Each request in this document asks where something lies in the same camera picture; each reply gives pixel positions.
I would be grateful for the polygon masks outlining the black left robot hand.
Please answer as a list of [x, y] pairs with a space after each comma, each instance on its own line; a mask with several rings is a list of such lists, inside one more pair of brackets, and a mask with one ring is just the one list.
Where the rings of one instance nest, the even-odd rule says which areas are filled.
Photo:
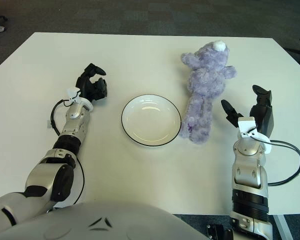
[[85, 98], [91, 103], [93, 101], [101, 100], [107, 97], [107, 83], [100, 77], [94, 83], [91, 82], [90, 78], [95, 75], [105, 76], [106, 72], [100, 67], [90, 63], [85, 69], [84, 72], [76, 81], [76, 87], [80, 89], [80, 97]]

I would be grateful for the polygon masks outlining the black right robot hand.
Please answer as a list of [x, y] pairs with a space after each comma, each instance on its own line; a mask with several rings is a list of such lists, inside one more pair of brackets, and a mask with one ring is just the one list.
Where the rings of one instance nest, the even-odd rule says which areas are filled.
[[[269, 138], [274, 128], [272, 92], [270, 90], [265, 90], [258, 85], [253, 85], [252, 90], [257, 95], [257, 98], [256, 104], [252, 106], [249, 116], [254, 117], [257, 131]], [[243, 117], [243, 115], [237, 113], [232, 105], [225, 99], [221, 100], [221, 105], [227, 114], [226, 119], [233, 126], [238, 128], [239, 117]]]

